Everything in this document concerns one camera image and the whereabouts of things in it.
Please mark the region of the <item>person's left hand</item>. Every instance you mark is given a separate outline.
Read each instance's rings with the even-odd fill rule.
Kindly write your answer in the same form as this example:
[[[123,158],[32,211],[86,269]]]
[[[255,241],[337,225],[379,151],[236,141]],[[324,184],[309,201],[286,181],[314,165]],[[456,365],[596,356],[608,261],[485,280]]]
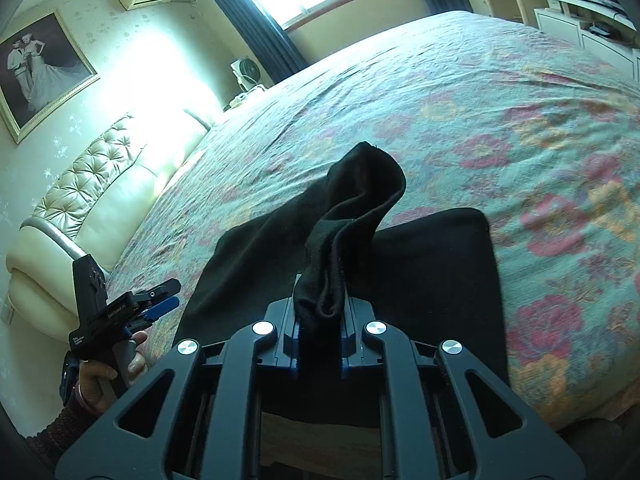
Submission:
[[[136,382],[148,370],[144,356],[136,351],[127,365],[127,377]],[[82,407],[95,415],[106,412],[114,403],[114,396],[107,392],[111,381],[118,377],[118,371],[99,361],[81,361],[76,398]]]

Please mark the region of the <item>dark knit sleeve forearm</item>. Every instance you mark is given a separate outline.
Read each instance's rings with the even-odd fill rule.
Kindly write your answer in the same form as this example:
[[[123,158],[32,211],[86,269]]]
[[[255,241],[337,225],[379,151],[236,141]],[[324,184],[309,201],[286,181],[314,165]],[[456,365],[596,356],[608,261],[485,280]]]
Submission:
[[[26,445],[40,463],[53,472],[62,455],[98,418],[98,414],[87,410],[73,398],[46,428],[33,437],[27,437]]]

